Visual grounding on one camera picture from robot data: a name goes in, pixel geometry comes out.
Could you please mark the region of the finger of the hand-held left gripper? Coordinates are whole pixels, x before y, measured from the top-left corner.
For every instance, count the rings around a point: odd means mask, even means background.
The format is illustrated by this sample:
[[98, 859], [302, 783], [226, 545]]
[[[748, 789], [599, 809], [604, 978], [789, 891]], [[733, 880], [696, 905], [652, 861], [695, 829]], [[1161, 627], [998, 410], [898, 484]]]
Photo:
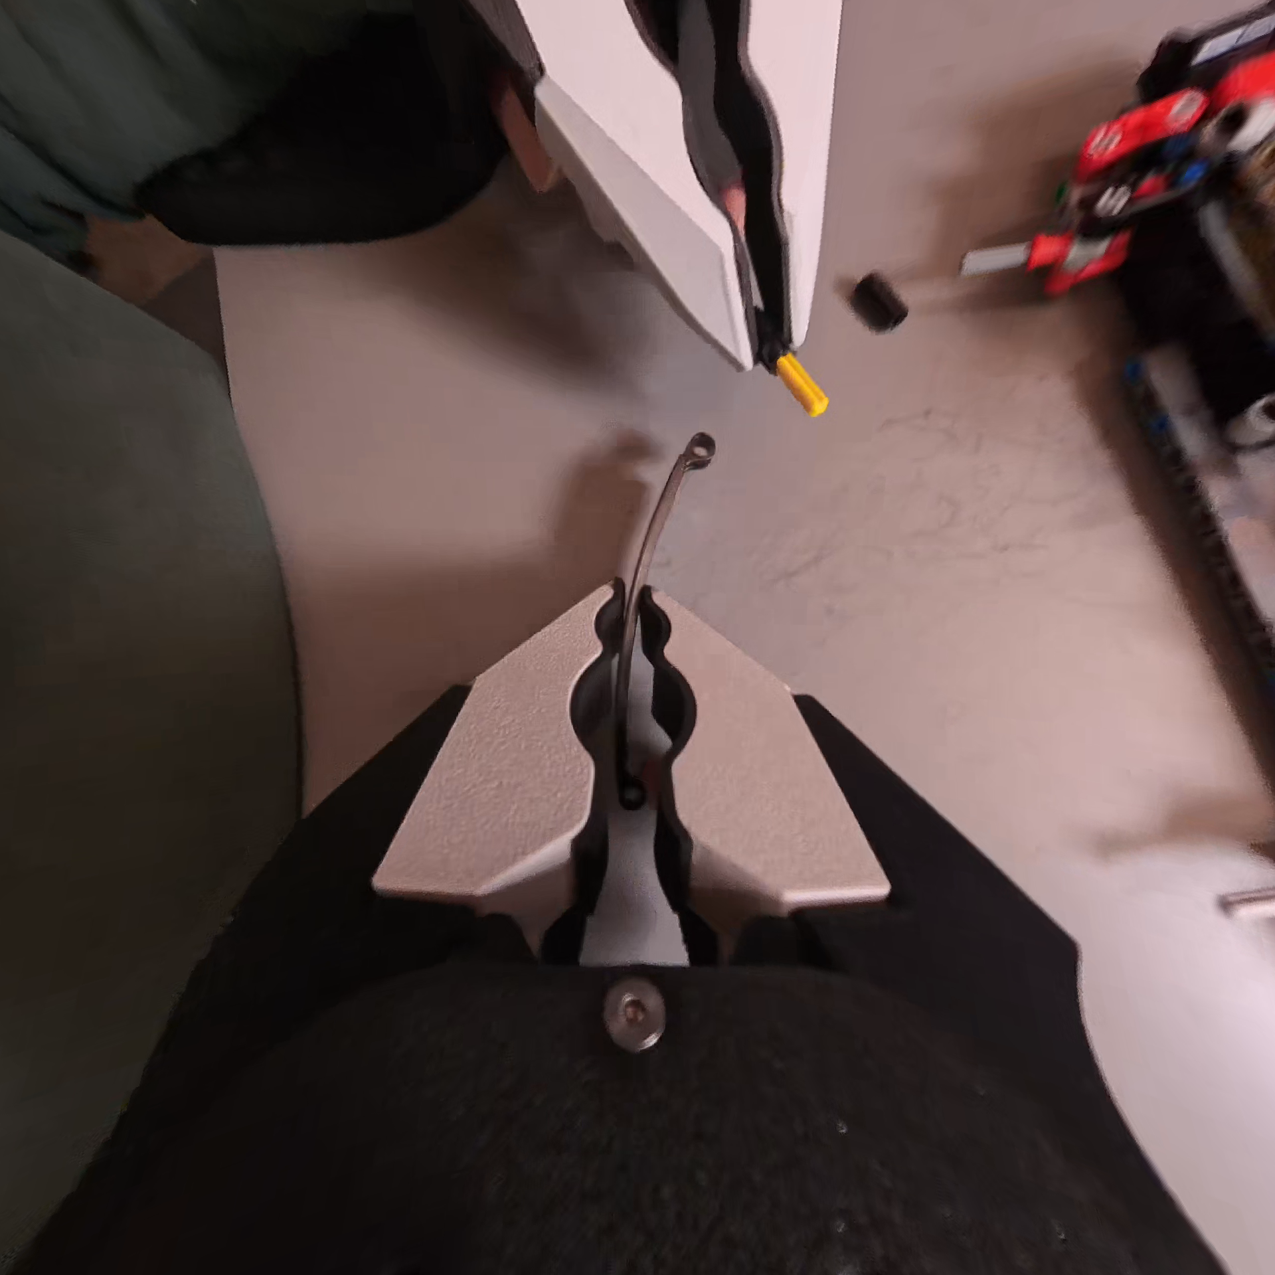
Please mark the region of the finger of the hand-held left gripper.
[[757, 366], [743, 161], [713, 100], [710, 3], [520, 2], [535, 128], [617, 240], [727, 361]]
[[724, 231], [725, 355], [807, 335], [842, 3], [696, 5], [696, 179]]

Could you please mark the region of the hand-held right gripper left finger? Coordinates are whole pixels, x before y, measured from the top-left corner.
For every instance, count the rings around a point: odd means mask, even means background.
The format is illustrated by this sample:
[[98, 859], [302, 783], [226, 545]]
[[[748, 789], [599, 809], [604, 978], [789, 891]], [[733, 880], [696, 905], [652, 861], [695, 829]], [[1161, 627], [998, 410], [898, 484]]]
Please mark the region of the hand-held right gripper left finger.
[[614, 665], [607, 583], [481, 672], [371, 876], [384, 899], [508, 917], [578, 964], [610, 856]]

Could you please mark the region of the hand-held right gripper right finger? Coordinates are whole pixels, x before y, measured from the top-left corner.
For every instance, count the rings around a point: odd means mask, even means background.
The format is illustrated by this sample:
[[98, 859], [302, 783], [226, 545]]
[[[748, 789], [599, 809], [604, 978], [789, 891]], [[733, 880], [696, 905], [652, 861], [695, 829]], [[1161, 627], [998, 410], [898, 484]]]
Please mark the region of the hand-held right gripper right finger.
[[792, 691], [672, 597], [643, 587], [658, 764], [654, 858], [690, 964], [758, 920], [884, 903], [891, 885]]

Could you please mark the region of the black lego pin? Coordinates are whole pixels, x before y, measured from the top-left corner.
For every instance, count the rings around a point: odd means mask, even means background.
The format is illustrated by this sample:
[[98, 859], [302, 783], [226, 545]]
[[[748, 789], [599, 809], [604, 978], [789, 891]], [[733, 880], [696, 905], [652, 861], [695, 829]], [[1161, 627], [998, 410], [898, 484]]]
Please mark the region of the black lego pin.
[[848, 305], [859, 322], [874, 334], [897, 329], [909, 314], [891, 281], [877, 270], [860, 276], [850, 287]]

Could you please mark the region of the yellow lego peg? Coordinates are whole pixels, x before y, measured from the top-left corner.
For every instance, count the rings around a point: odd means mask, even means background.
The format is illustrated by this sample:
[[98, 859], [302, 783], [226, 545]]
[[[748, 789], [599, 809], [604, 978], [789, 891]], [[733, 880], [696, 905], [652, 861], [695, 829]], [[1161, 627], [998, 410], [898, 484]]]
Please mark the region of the yellow lego peg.
[[793, 352], [775, 358], [774, 375], [810, 419], [816, 419], [827, 411], [830, 404], [827, 393], [807, 373]]

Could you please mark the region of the black curved lego panel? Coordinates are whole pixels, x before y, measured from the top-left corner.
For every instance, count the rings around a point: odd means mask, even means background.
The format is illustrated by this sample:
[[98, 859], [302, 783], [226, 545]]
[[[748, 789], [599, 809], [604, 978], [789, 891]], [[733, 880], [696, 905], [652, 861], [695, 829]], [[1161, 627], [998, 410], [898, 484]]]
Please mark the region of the black curved lego panel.
[[716, 442], [705, 433], [696, 433], [676, 455], [652, 513], [648, 519], [640, 549], [637, 553], [631, 578], [626, 583], [625, 609], [622, 615], [619, 648], [616, 654], [616, 671], [613, 679], [613, 760], [616, 777], [616, 797], [625, 811], [636, 811], [645, 804], [645, 788], [629, 764], [629, 697], [632, 653], [639, 631], [639, 604], [648, 583], [648, 574], [655, 557], [655, 549], [666, 522], [669, 521], [680, 489], [686, 477], [695, 471], [710, 466], [716, 452]]

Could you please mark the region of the lego car chassis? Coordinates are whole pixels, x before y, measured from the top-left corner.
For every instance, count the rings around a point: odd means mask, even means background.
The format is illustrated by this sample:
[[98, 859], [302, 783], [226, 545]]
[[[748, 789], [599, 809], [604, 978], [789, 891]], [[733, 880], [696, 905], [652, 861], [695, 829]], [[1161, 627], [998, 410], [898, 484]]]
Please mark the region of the lego car chassis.
[[1271, 694], [1273, 3], [1174, 30], [1092, 128], [1045, 228], [962, 276], [1111, 279], [1130, 404], [1215, 595]]

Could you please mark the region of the person's left forearm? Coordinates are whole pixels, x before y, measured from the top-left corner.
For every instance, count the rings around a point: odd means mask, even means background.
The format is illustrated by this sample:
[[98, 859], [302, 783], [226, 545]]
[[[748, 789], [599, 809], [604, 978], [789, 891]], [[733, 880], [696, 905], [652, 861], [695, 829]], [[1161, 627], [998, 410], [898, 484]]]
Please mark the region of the person's left forearm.
[[141, 182], [138, 208], [203, 247], [367, 244], [435, 228], [506, 153], [493, 46], [472, 3], [367, 17], [235, 135]]

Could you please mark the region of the person's left hand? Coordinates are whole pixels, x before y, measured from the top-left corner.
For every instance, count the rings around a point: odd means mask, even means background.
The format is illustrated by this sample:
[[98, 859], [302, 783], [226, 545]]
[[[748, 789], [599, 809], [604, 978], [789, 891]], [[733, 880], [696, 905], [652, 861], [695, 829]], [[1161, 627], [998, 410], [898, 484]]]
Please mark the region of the person's left hand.
[[538, 137], [531, 112], [519, 96], [514, 77], [510, 73], [497, 71], [491, 79], [488, 99], [508, 152], [529, 188], [537, 194], [546, 194], [558, 184], [563, 173]]

